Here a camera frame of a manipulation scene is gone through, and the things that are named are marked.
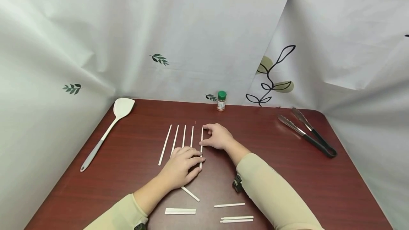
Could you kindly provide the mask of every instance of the person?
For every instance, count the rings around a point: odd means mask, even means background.
[[[243,189],[275,230],[323,230],[296,191],[263,159],[237,142],[222,125],[207,124],[203,128],[211,137],[199,144],[227,152],[242,179]],[[188,184],[202,171],[197,167],[189,172],[205,160],[200,155],[192,147],[175,148],[158,176],[122,198],[85,230],[126,230],[146,224],[148,215],[167,193]]]

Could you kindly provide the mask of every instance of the hand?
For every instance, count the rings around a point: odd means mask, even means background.
[[[169,190],[183,187],[202,171],[201,168],[196,167],[189,173],[190,168],[205,160],[204,157],[199,157],[200,155],[201,152],[192,147],[176,147],[169,161],[158,174],[158,178]]]
[[[227,146],[237,143],[232,134],[219,124],[207,124],[203,128],[209,130],[208,133],[211,137],[200,141],[199,145],[201,146],[211,146],[216,149],[226,150]]]

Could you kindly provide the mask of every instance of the red-brown tabletop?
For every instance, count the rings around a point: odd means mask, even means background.
[[[193,147],[200,149],[202,125],[216,122],[280,173],[304,199],[324,229],[392,229],[325,116],[313,110],[301,111],[338,151],[336,158],[325,157],[277,119],[282,114],[307,132],[290,109],[228,105],[224,112],[218,112],[214,104],[136,100],[131,113],[113,127],[91,165],[80,172],[84,160],[115,118],[111,107],[25,229],[83,229],[159,173],[169,159],[177,125],[176,146],[181,147],[186,125],[185,146],[190,146],[194,126]],[[172,130],[164,160],[158,166],[170,124]],[[200,202],[183,190],[174,190],[150,215],[148,229],[272,229],[250,198],[232,188],[236,171],[228,155],[204,147],[203,156],[206,158],[203,171],[186,186]],[[246,205],[213,207],[240,202]],[[165,216],[165,208],[169,207],[196,208],[197,212],[196,215]],[[220,217],[247,215],[253,215],[254,222],[219,222]]]

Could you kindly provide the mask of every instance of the finger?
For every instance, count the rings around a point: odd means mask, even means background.
[[[214,124],[207,124],[202,126],[205,130],[213,130]]]
[[[202,171],[202,168],[196,167],[185,178],[186,184],[190,183]]]
[[[185,159],[189,159],[192,157],[199,157],[202,153],[200,151],[197,151],[195,149],[191,149],[189,151],[186,151],[183,153],[182,157]]]
[[[170,158],[175,157],[180,150],[181,150],[181,147],[175,147],[175,149],[173,150],[172,155],[170,156]]]
[[[178,155],[184,154],[186,153],[186,151],[189,151],[189,150],[196,150],[196,149],[193,147],[181,147],[178,152]]]
[[[212,137],[210,137],[210,138],[208,138],[208,139],[204,139],[204,140],[202,140],[202,141],[200,141],[199,142],[199,145],[200,146],[212,146],[212,144],[213,144],[213,139],[212,139]]]
[[[204,157],[193,157],[187,160],[189,169],[192,168],[193,166],[197,165],[198,163],[202,163],[205,161]]]

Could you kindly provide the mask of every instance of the white backdrop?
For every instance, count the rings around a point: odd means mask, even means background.
[[[1,226],[24,227],[114,95],[213,103],[223,89],[228,104],[323,112],[406,229],[409,0],[285,2],[0,0]]]

